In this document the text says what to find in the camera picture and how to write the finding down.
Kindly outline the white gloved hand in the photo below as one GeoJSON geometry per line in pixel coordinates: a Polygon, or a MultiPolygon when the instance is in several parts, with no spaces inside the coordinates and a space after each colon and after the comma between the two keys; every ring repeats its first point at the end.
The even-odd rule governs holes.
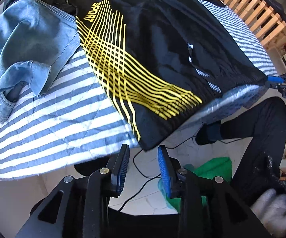
{"type": "Polygon", "coordinates": [[[265,191],[250,207],[251,211],[273,237],[286,236],[286,195],[274,189],[265,191]]]}

